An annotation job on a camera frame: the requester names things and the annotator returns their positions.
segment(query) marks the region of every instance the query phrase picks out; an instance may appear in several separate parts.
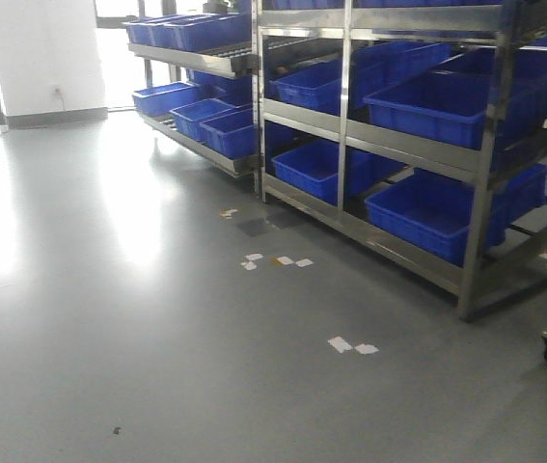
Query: blue plastic crate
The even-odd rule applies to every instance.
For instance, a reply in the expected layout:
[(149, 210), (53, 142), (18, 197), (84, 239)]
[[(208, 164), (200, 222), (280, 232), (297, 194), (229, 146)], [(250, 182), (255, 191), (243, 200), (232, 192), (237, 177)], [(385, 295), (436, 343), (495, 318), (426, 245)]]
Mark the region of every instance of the blue plastic crate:
[(150, 26), (150, 43), (162, 48), (178, 48), (178, 29), (174, 26), (191, 24), (197, 21), (212, 20), (217, 14), (179, 14), (168, 21)]
[(334, 60), (281, 77), (273, 85), (284, 103), (339, 114), (341, 78), (342, 62)]
[(238, 94), (227, 94), (218, 96), (217, 99), (224, 101), (232, 106), (236, 110), (247, 109), (253, 104), (252, 94), (248, 93), (238, 93)]
[[(250, 156), (257, 150), (257, 130), (251, 109), (212, 119), (203, 123), (202, 128), (206, 144), (229, 159)], [(294, 136), (294, 130), (284, 125), (267, 123), (266, 129), (272, 147), (288, 143)]]
[(213, 85), (229, 94), (247, 94), (252, 92), (252, 76), (245, 75), (238, 79), (227, 79), (226, 77), (217, 76)]
[(205, 140), (206, 134), (201, 123), (235, 111), (229, 104), (217, 99), (203, 99), (197, 103), (181, 106), (170, 112), (175, 119), (177, 130), (197, 142)]
[(218, 15), (166, 27), (176, 31), (176, 49), (183, 51), (219, 48), (248, 41), (252, 35), (252, 20), (248, 14)]
[[(390, 177), (403, 164), (376, 154), (348, 150), (346, 197), (356, 196)], [(273, 158), (276, 176), (329, 203), (338, 202), (339, 145), (316, 140)]]
[(456, 7), (499, 5), (503, 0), (356, 0), (359, 8)]
[(445, 43), (391, 41), (360, 48), (353, 54), (352, 107), (363, 107), (367, 95), (415, 77), (450, 55), (451, 47)]
[(201, 94), (200, 88), (196, 85), (175, 82), (170, 85), (139, 90), (134, 92), (132, 97), (136, 110), (147, 116), (156, 117), (198, 101)]
[(131, 43), (152, 45), (150, 35), (151, 26), (170, 22), (179, 16), (180, 14), (170, 14), (163, 17), (142, 17), (135, 21), (126, 22), (124, 26)]
[[(474, 191), (450, 178), (416, 173), (366, 199), (369, 221), (455, 265), (464, 261)], [(505, 241), (506, 204), (494, 201), (485, 248)]]
[(343, 8), (343, 0), (272, 0), (274, 10)]
[(535, 164), (514, 177), (503, 197), (507, 207), (507, 221), (515, 222), (531, 210), (546, 204), (547, 166)]
[[(431, 72), (367, 96), (372, 124), (480, 150), (489, 95), (489, 78)], [(539, 129), (545, 120), (541, 89), (513, 85), (506, 122), (496, 152)]]
[[(456, 56), (434, 68), (436, 71), (449, 71), (475, 75), (492, 75), (494, 71), (494, 48), (480, 48)], [(522, 48), (515, 56), (516, 81), (532, 81), (547, 84), (547, 50)]]
[[(480, 48), (452, 58), (434, 70), (491, 76), (494, 69), (494, 49)], [(520, 49), (515, 59), (514, 79), (536, 85), (540, 101), (539, 114), (547, 119), (547, 50)]]
[[(401, 80), (424, 72), (449, 58), (447, 44), (409, 41), (382, 43), (356, 51), (353, 55), (353, 83), (350, 105), (365, 105), (364, 97)], [(280, 100), (328, 114), (340, 113), (342, 61), (318, 63), (281, 77), (272, 83)]]

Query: shelf frame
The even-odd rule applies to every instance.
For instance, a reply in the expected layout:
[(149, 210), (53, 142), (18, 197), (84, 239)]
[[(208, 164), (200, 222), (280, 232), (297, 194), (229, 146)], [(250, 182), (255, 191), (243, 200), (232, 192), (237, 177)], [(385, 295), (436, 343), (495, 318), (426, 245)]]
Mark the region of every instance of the shelf frame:
[[(547, 227), (528, 233), (523, 244), (486, 265), (483, 252), (495, 188), (523, 168), (547, 155), (547, 129), (508, 150), (531, 150), (531, 160), (505, 171), (491, 170), (496, 134), (506, 119), (517, 49), (547, 35), (547, 0), (527, 3), (504, 0), (502, 5), (477, 7), (355, 9), (352, 0), (335, 10), (265, 11), (262, 0), (254, 0), (258, 20), (259, 74), (263, 82), (268, 70), (266, 43), (271, 37), (317, 37), (342, 39), (341, 114), (332, 116), (264, 97), (260, 86), (260, 165), (267, 164), (266, 121), (281, 123), (340, 144), (339, 200), (331, 206), (302, 192), (261, 169), (262, 198), (267, 195), (312, 215), (378, 254), (421, 275), (458, 297), (457, 315), (470, 321), (479, 310), (476, 302), (495, 286), (495, 276), (512, 272), (547, 248)], [(495, 46), (494, 73), (481, 150), (467, 150), (408, 135), (348, 117), (349, 73), (352, 42), (357, 40), (454, 41)], [(345, 148), (380, 154), (397, 161), (471, 183), (475, 187), (470, 233), (463, 267), (438, 259), (399, 238), (391, 236), (345, 211)]]
[(213, 166), (233, 178), (251, 175), (258, 166), (258, 156), (256, 154), (240, 159), (229, 159), (220, 152), (212, 150), (202, 143), (196, 142), (194, 139), (178, 132), (172, 127), (172, 120), (167, 117), (151, 118), (143, 114), (140, 114), (140, 117), (153, 129), (163, 133), (165, 136), (176, 141), (188, 150), (195, 152), (209, 161)]

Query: floor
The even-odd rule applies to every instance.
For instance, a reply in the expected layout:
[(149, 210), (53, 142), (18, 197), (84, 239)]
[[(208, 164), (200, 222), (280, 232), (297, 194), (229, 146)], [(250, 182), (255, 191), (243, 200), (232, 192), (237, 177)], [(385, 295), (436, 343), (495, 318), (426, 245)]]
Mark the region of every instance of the floor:
[(462, 323), (252, 189), (131, 113), (0, 137), (0, 462), (547, 462), (547, 292)]

